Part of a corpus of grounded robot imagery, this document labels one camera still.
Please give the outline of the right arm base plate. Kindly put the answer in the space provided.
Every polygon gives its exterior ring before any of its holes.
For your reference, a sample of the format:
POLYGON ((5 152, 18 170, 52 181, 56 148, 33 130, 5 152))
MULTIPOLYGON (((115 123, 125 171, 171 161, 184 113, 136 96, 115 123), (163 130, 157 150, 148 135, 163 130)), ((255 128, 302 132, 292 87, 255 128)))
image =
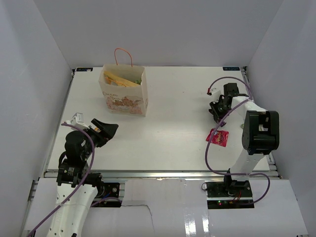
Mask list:
POLYGON ((224 182, 204 182, 201 189, 206 192, 209 210, 254 208, 250 184, 227 190, 224 182))

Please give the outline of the red candy packet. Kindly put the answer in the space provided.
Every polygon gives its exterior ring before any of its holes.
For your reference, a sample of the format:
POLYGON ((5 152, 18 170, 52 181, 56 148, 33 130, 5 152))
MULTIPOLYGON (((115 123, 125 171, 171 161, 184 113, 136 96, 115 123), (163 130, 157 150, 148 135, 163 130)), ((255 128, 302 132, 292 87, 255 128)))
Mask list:
POLYGON ((224 130, 217 130, 212 139, 211 139, 211 143, 215 144, 215 145, 219 145, 222 147, 226 147, 227 146, 227 141, 228 141, 228 137, 229 137, 229 132, 228 131, 224 131, 224 130))

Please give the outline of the golden chips bag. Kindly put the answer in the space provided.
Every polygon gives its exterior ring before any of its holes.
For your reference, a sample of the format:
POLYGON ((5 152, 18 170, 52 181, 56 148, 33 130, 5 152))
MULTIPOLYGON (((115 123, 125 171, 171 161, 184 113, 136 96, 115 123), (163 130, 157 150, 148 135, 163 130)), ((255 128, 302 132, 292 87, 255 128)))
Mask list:
POLYGON ((113 84, 113 85, 123 86, 123 87, 138 87, 140 85, 135 82, 131 82, 127 79, 121 78, 109 71, 104 71, 103 74, 105 76, 105 81, 108 84, 113 84))

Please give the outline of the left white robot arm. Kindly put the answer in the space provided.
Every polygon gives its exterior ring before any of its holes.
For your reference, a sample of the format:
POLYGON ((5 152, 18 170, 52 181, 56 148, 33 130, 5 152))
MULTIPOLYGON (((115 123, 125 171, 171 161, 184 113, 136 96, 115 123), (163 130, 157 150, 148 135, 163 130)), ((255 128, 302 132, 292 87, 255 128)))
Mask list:
POLYGON ((93 119, 87 126, 78 116, 63 125, 72 129, 59 157, 56 207, 51 215, 49 237, 79 237, 90 207, 118 199, 119 184, 105 183, 102 174, 92 172, 95 149, 110 141, 117 124, 93 119))

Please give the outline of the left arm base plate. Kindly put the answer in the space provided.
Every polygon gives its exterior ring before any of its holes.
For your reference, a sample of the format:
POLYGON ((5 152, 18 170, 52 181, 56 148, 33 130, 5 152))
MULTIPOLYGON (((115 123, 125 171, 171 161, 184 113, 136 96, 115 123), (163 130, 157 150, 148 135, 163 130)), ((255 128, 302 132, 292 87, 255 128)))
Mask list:
POLYGON ((119 208, 121 200, 119 198, 120 183, 102 183, 101 189, 94 198, 91 207, 119 208))

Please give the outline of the green snack packet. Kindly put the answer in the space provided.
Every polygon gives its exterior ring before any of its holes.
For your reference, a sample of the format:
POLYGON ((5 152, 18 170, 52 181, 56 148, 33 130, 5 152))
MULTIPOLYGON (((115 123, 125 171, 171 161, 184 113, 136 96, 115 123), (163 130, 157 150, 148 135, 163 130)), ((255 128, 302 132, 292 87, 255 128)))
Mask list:
POLYGON ((142 80, 141 79, 137 79, 137 80, 135 80, 135 83, 138 84, 138 85, 141 85, 142 80))

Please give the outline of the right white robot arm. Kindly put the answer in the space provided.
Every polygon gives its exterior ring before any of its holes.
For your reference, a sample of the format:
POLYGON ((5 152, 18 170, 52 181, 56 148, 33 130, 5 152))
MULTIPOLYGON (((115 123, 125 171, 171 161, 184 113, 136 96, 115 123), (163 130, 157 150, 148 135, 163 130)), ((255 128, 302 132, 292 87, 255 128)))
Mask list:
POLYGON ((218 89, 208 89, 207 94, 211 96, 209 112, 220 127, 233 111, 244 120, 243 150, 224 176, 223 192, 234 197, 250 189, 249 176, 257 163, 279 147, 279 114, 256 105, 249 95, 239 92, 236 83, 225 84, 223 94, 218 89))

